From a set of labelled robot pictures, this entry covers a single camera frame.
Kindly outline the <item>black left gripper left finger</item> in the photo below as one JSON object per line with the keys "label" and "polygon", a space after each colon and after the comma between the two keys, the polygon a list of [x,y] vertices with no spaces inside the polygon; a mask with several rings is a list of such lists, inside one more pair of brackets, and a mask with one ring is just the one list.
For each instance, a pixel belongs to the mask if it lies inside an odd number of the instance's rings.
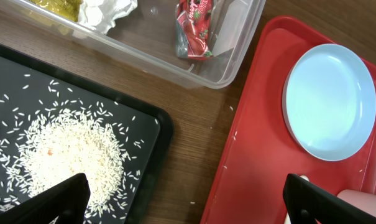
{"label": "black left gripper left finger", "polygon": [[0,214],[0,224],[82,224],[90,198],[84,173],[76,174]]}

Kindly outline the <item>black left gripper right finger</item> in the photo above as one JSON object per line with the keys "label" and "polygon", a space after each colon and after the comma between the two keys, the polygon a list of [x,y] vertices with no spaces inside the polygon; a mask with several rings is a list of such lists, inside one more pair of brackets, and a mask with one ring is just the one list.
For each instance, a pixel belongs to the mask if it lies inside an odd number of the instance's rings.
{"label": "black left gripper right finger", "polygon": [[283,200],[291,223],[370,223],[376,217],[296,174],[288,174]]}

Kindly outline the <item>red snack wrapper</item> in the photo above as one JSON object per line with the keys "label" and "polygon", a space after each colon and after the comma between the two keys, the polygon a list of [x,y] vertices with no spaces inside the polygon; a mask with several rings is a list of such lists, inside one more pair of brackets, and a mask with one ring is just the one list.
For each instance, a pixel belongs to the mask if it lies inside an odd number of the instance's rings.
{"label": "red snack wrapper", "polygon": [[180,58],[206,60],[213,0],[180,0],[176,6],[176,53]]}

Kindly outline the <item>white rice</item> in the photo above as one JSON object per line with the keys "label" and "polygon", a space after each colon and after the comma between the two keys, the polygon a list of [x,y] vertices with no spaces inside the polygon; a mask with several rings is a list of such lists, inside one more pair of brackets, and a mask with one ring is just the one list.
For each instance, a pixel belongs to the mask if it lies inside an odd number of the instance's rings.
{"label": "white rice", "polygon": [[35,120],[32,127],[14,165],[6,166],[8,177],[23,181],[30,199],[84,173],[91,191],[84,221],[88,223],[92,213],[103,213],[125,174],[124,153],[112,128],[70,111],[47,124]]}

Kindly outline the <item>white napkin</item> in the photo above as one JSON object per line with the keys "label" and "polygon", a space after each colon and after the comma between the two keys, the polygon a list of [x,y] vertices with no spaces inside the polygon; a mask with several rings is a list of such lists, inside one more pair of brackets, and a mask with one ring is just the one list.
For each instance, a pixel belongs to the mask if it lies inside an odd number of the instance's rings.
{"label": "white napkin", "polygon": [[137,6],[138,0],[82,0],[77,23],[106,35],[117,19],[128,16]]}

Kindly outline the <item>light blue plate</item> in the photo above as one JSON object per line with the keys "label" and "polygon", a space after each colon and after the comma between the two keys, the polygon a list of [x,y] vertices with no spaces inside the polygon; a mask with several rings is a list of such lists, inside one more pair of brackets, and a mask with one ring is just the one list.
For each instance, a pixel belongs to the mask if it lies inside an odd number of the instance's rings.
{"label": "light blue plate", "polygon": [[342,161],[364,146],[375,125],[369,69],[350,49],[321,44],[292,66],[283,87],[283,118],[298,145],[323,161]]}

